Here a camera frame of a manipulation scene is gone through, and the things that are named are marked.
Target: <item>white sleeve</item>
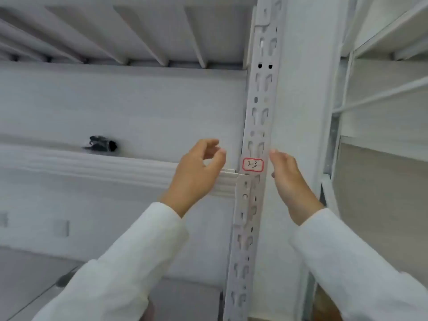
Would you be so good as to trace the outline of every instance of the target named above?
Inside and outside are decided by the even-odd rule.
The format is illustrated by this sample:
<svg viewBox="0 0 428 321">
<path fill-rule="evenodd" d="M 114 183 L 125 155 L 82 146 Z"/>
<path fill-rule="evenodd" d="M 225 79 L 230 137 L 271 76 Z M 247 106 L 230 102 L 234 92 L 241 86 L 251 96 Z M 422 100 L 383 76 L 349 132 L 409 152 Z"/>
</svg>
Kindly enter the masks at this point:
<svg viewBox="0 0 428 321">
<path fill-rule="evenodd" d="M 305 221 L 291 244 L 344 320 L 428 320 L 427 289 L 395 270 L 329 209 Z"/>
<path fill-rule="evenodd" d="M 188 238 L 173 209 L 151 204 L 99 259 L 85 264 L 33 321 L 136 321 Z"/>
</svg>

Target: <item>label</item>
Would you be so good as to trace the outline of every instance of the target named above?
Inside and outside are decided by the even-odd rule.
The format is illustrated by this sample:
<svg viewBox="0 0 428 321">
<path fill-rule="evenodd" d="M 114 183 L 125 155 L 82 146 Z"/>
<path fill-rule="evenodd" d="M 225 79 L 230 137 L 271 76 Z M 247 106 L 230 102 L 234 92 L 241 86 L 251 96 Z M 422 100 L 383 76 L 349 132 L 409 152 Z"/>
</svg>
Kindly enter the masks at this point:
<svg viewBox="0 0 428 321">
<path fill-rule="evenodd" d="M 265 168 L 265 162 L 262 159 L 246 157 L 243 159 L 242 168 L 245 171 L 262 172 Z"/>
</svg>

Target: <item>hand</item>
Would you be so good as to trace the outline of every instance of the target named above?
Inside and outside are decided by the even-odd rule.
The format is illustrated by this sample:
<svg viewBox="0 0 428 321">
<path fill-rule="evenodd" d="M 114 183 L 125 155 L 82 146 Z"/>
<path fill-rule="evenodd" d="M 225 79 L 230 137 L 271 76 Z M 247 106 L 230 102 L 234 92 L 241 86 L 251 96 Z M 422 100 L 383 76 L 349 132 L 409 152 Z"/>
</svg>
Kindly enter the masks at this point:
<svg viewBox="0 0 428 321">
<path fill-rule="evenodd" d="M 177 169 L 169 189 L 160 202 L 172 208 L 180 217 L 208 194 L 224 167 L 226 150 L 218 147 L 219 140 L 199 140 L 185 154 Z M 207 166 L 205 159 L 212 159 Z"/>
<path fill-rule="evenodd" d="M 309 188 L 291 155 L 271 150 L 270 161 L 274 165 L 276 188 L 288 207 L 290 217 L 297 225 L 302 225 L 313 214 L 324 208 Z"/>
</svg>

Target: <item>shelf upright post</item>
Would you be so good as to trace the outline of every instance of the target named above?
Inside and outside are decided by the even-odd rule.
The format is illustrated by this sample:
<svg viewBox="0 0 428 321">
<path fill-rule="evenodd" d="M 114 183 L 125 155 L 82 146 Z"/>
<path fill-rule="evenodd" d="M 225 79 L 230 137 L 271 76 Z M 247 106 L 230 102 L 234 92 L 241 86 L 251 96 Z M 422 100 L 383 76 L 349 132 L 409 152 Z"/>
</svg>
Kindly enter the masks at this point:
<svg viewBox="0 0 428 321">
<path fill-rule="evenodd" d="M 239 173 L 250 178 L 248 202 L 235 207 L 223 321 L 248 318 L 270 133 L 276 101 L 287 0 L 258 0 L 247 82 L 247 112 Z M 237 199 L 245 197 L 237 190 Z"/>
</svg>

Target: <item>left hand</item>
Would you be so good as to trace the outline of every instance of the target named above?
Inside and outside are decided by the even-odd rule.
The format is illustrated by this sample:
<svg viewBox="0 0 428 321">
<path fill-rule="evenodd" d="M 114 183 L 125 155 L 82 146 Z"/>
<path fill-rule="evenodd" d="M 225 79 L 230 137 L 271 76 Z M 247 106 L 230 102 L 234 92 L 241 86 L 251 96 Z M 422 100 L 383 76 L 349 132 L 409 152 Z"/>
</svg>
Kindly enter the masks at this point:
<svg viewBox="0 0 428 321">
<path fill-rule="evenodd" d="M 219 140 L 199 140 L 185 154 L 177 169 L 169 189 L 160 202 L 172 208 L 180 217 L 207 195 L 226 163 L 226 150 L 218 147 Z M 212 159 L 207 166 L 205 159 Z"/>
</svg>

